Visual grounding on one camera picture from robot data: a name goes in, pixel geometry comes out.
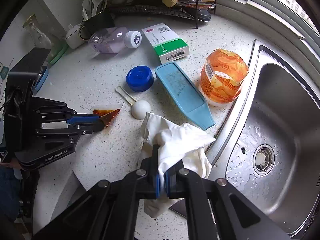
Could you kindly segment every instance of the kitchen countertop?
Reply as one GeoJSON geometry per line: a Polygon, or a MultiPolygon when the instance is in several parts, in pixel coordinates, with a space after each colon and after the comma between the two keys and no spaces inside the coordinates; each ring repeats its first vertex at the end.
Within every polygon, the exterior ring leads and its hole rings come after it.
{"type": "MultiPolygon", "coordinates": [[[[239,54],[248,63],[253,41],[265,41],[258,34],[230,20],[213,16],[208,23],[199,23],[178,18],[151,16],[121,16],[116,26],[130,30],[165,23],[174,30],[190,47],[190,55],[175,62],[197,85],[204,59],[217,48],[239,54]]],[[[87,44],[75,50],[69,49],[50,69],[49,76],[38,92],[38,97],[63,101],[78,113],[90,113],[94,105],[124,103],[116,121],[111,127],[99,133],[82,135],[76,152],[40,169],[40,180],[34,206],[34,232],[44,227],[57,214],[57,206],[65,208],[62,198],[73,194],[74,178],[86,190],[101,179],[115,181],[137,169],[142,147],[140,126],[143,120],[131,116],[130,105],[115,92],[118,85],[137,99],[147,100],[152,112],[166,119],[182,124],[188,119],[180,112],[154,73],[160,60],[148,40],[142,37],[137,49],[124,49],[117,55],[95,53],[87,44]],[[125,84],[128,71],[138,65],[151,68],[155,82],[142,93],[131,91],[125,84]]],[[[216,122],[206,132],[215,136],[222,126],[232,103],[210,106],[216,122]]],[[[135,236],[143,239],[187,239],[187,221],[168,210],[157,219],[143,211],[140,201],[135,236]]]]}

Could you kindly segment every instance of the sink drain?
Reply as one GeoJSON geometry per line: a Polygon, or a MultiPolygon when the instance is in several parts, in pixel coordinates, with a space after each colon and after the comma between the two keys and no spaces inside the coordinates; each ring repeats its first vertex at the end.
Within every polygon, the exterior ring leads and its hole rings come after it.
{"type": "Polygon", "coordinates": [[[275,154],[268,144],[260,145],[253,155],[253,168],[258,175],[267,175],[275,163],[275,154]]]}

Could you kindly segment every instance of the green and white box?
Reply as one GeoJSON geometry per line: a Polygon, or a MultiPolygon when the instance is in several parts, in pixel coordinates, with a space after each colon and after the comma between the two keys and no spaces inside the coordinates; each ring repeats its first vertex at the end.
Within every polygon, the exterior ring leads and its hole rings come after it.
{"type": "Polygon", "coordinates": [[[142,31],[158,54],[161,64],[190,54],[188,44],[163,23],[142,31]]]}

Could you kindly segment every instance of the light blue plastic container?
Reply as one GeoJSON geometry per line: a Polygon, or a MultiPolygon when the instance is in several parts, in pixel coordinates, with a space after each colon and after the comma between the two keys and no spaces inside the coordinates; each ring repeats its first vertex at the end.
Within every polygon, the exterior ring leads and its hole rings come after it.
{"type": "Polygon", "coordinates": [[[180,110],[202,130],[215,125],[207,101],[188,76],[175,62],[155,69],[157,77],[180,110]]]}

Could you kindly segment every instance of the black mug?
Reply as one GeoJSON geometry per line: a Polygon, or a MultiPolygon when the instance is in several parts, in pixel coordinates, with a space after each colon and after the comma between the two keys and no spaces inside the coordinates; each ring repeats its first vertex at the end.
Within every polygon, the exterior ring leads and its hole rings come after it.
{"type": "Polygon", "coordinates": [[[79,29],[79,37],[85,41],[88,41],[95,32],[105,28],[112,28],[114,26],[115,24],[109,11],[103,10],[88,20],[82,20],[81,27],[79,29]],[[83,30],[85,30],[85,34],[88,36],[88,38],[81,36],[81,32],[83,30]]]}

